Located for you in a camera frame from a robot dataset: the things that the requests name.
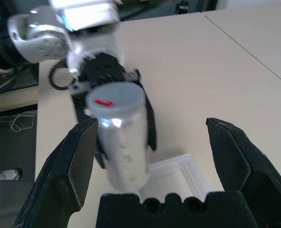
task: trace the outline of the silver cylindrical container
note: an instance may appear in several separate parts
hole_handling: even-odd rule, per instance
[[[132,192],[148,180],[145,92],[130,82],[102,85],[87,96],[98,119],[98,138],[106,154],[111,185]]]

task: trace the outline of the white lid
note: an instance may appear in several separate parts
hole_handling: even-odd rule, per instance
[[[116,118],[145,105],[144,90],[131,82],[114,82],[97,87],[86,97],[97,118]]]

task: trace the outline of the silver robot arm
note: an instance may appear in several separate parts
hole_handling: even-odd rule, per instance
[[[124,64],[114,32],[119,23],[112,0],[50,0],[26,15],[0,23],[0,75],[13,68],[47,59],[67,59],[78,79],[85,59],[98,53]]]

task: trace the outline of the table surface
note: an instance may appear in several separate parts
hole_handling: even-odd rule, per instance
[[[14,90],[0,95],[0,112],[38,103],[38,87]]]
[[[281,4],[203,14],[281,78]]]
[[[242,128],[281,175],[281,80],[202,13],[129,21],[117,39],[126,69],[138,68],[156,117],[157,161],[189,153],[211,190],[222,190],[207,117]],[[76,124],[68,91],[47,79],[54,61],[40,65],[36,175]],[[94,162],[84,208],[68,227],[95,227],[100,196],[117,192]]]

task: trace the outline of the floor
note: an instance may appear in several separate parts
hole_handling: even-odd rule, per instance
[[[31,126],[32,118],[17,120],[20,127]],[[36,123],[31,129],[18,133],[11,131],[8,123],[0,123],[0,171],[20,168],[23,171],[21,181],[34,181],[36,158]]]

